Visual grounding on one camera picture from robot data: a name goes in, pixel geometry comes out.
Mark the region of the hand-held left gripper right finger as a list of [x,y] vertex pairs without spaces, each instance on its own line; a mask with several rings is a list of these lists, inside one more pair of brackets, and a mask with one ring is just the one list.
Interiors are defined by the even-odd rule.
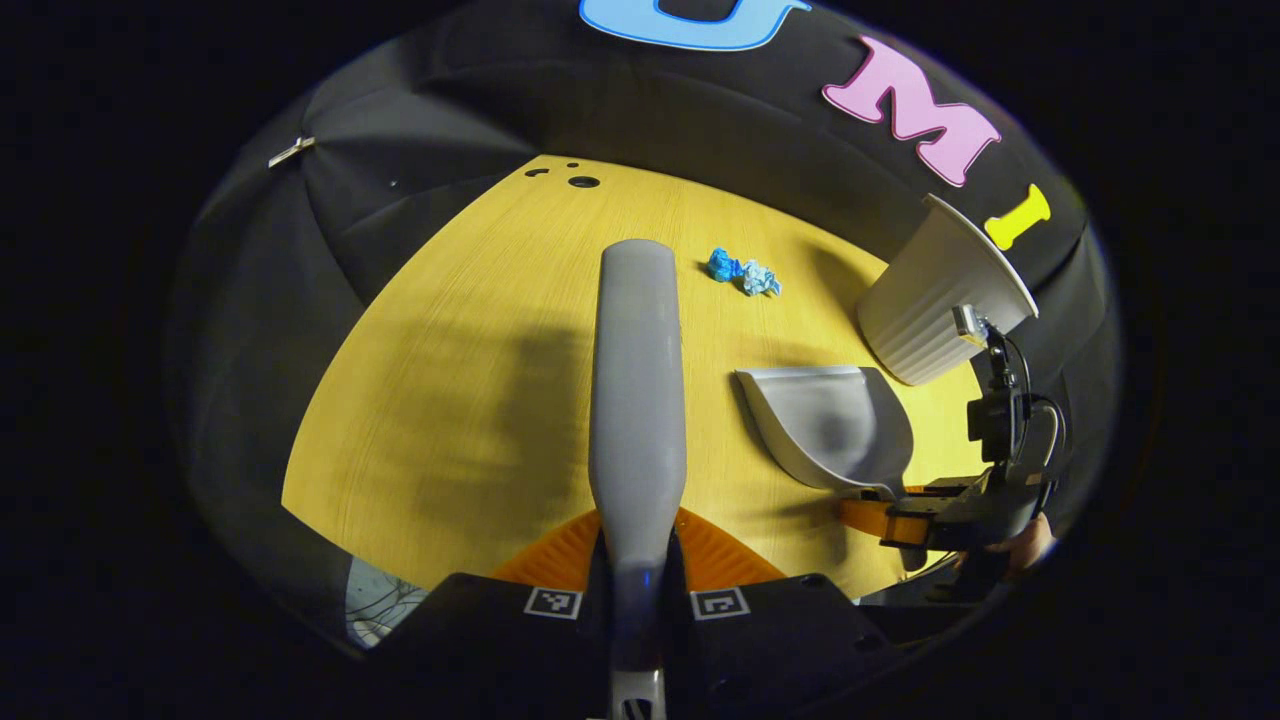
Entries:
[[828,577],[788,577],[687,509],[675,519],[666,579],[672,719],[796,719],[902,659]]

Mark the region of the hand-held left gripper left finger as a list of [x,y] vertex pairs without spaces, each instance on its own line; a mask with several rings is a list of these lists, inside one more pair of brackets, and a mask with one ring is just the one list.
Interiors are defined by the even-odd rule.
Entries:
[[604,719],[611,571],[585,512],[490,575],[449,574],[375,648],[428,719]]

